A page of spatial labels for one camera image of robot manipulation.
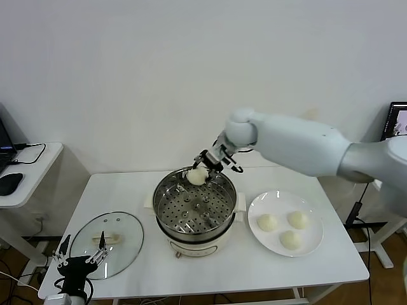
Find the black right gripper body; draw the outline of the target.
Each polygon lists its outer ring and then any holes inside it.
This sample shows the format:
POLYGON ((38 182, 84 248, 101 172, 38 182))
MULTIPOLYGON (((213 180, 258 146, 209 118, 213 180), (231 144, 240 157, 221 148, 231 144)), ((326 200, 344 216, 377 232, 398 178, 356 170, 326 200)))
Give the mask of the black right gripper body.
POLYGON ((223 169, 230 166, 227 149, 225 146, 214 146, 203 151, 203 163, 210 169, 223 169))

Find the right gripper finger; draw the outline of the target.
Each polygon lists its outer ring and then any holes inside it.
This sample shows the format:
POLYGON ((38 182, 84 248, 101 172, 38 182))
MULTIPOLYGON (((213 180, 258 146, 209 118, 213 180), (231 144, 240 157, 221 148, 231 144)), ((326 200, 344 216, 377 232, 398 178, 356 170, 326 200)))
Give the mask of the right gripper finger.
POLYGON ((208 167, 207 168, 207 173, 208 177, 206 178, 206 181, 209 182, 213 178, 216 178, 218 174, 222 172, 222 166, 215 166, 215 167, 208 167))
POLYGON ((192 169, 196 169, 201 164, 206 166, 206 154, 207 154, 207 151, 202 151, 199 153, 199 155, 197 157, 194 158, 194 163, 192 165, 192 169))

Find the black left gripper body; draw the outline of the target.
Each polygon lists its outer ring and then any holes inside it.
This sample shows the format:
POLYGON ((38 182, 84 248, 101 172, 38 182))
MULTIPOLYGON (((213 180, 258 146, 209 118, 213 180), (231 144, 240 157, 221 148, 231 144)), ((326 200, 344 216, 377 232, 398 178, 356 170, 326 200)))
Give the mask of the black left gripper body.
POLYGON ((89 255, 67 258, 58 272, 63 277, 62 293, 84 293, 86 278, 96 270, 96 263, 89 255))

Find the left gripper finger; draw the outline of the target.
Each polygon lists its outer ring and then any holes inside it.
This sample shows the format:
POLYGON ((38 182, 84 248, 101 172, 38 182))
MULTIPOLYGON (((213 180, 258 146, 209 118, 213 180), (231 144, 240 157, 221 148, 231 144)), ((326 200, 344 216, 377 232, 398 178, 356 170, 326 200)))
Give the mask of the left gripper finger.
POLYGON ((65 240, 60 244, 58 250, 53 253, 53 259, 58 263, 59 266, 67 265, 67 253, 69 249, 69 242, 71 235, 68 234, 65 240))
POLYGON ((107 255, 108 250, 106 248, 105 234, 104 232, 101 232, 97 251, 93 255, 91 255, 90 258, 86 260, 86 262, 90 264, 101 264, 102 261, 107 257, 107 255))

